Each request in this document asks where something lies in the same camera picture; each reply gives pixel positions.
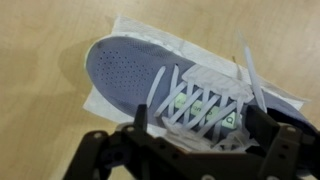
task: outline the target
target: wooden table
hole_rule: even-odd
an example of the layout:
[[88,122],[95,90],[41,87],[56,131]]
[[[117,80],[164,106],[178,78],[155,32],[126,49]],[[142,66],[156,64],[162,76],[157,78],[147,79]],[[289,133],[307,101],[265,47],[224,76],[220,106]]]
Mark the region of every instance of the wooden table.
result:
[[257,72],[311,99],[302,113],[320,128],[319,8],[318,0],[0,1],[0,179],[61,179],[84,133],[114,131],[82,109],[91,88],[83,59],[117,14],[245,65],[241,29]]

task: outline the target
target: shoelace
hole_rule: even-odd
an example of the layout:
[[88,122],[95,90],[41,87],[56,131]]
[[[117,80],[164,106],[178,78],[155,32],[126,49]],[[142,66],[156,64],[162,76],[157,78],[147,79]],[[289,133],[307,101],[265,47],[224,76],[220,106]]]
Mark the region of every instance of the shoelace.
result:
[[[244,55],[247,61],[248,70],[250,79],[252,82],[252,90],[254,92],[255,99],[257,101],[258,106],[266,112],[266,106],[264,102],[264,97],[262,94],[261,87],[259,85],[258,77],[256,75],[250,49],[244,41],[241,33],[239,32],[240,40],[244,46]],[[160,80],[163,74],[166,71],[166,67],[163,66],[159,69],[153,83],[151,89],[149,91],[147,97],[147,105],[150,107],[152,103],[152,99],[155,95],[157,87],[160,83]],[[255,145],[255,142],[249,139],[249,133],[245,129],[242,123],[241,118],[241,110],[244,105],[244,98],[238,97],[235,101],[228,104],[228,100],[230,98],[228,93],[222,92],[221,94],[214,94],[210,97],[211,89],[209,87],[199,88],[194,92],[195,80],[190,78],[188,81],[182,81],[177,85],[179,75],[179,67],[177,65],[174,66],[174,70],[172,73],[171,84],[170,84],[170,93],[167,98],[160,104],[158,109],[156,110],[154,116],[159,117],[161,114],[167,109],[168,117],[161,117],[163,123],[165,124],[167,130],[172,134],[175,134],[180,138],[180,142],[185,142],[186,144],[199,144],[202,143],[204,149],[213,148],[215,150],[237,150],[243,151],[251,145]],[[184,105],[175,112],[174,107],[174,99],[176,96],[181,93],[186,88],[186,96],[187,100]],[[198,115],[194,116],[190,119],[190,107],[192,104],[199,99],[202,95],[202,107]],[[206,115],[208,111],[219,103],[219,112],[213,119],[208,119],[206,121]],[[222,119],[229,115],[230,113],[236,111],[235,121],[237,123],[237,130],[228,134],[228,136],[219,141],[220,131],[222,126]],[[180,117],[183,115],[183,123],[178,123]],[[199,126],[200,129],[195,132],[192,130],[193,127]],[[210,130],[214,128],[211,141],[204,138],[204,135]]]

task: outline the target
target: screw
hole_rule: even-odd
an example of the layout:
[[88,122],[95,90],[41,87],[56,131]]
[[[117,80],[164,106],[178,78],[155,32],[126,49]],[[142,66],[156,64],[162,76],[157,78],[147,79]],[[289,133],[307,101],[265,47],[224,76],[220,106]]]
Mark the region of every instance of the screw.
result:
[[93,180],[99,180],[100,179],[100,173],[98,169],[94,169],[93,171]]
[[280,180],[280,179],[275,176],[268,176],[267,180]]
[[132,126],[127,127],[127,131],[128,131],[128,132],[134,131],[134,127],[132,127]]
[[209,174],[205,174],[202,176],[201,180],[215,180],[215,178]]
[[93,137],[96,138],[96,139],[101,138],[101,136],[102,136],[102,134],[101,134],[100,132],[99,132],[99,133],[95,133],[95,134],[93,135]]
[[293,127],[287,127],[287,130],[290,131],[290,132],[296,132],[296,129],[293,128]]

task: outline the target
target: sneaker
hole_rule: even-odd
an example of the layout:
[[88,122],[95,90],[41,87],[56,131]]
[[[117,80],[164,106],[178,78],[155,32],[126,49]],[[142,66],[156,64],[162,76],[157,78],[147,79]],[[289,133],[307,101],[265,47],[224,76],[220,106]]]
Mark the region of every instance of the sneaker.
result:
[[296,119],[290,124],[315,130],[290,104],[262,91],[254,71],[251,86],[147,41],[102,39],[89,50],[86,69],[113,106],[134,117],[138,105],[147,104],[148,123],[192,149],[244,151],[257,145],[244,127],[248,105],[275,110]]

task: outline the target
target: shoe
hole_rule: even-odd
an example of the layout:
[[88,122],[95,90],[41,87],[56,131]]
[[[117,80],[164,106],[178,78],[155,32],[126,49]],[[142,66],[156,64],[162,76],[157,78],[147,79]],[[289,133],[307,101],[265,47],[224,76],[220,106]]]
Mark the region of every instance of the shoe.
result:
[[277,111],[296,120],[290,124],[315,131],[295,108],[254,82],[227,77],[151,42],[102,39],[89,50],[86,69],[117,109],[134,117],[138,105],[147,104],[148,123],[193,149],[244,151],[257,145],[243,125],[248,105]]

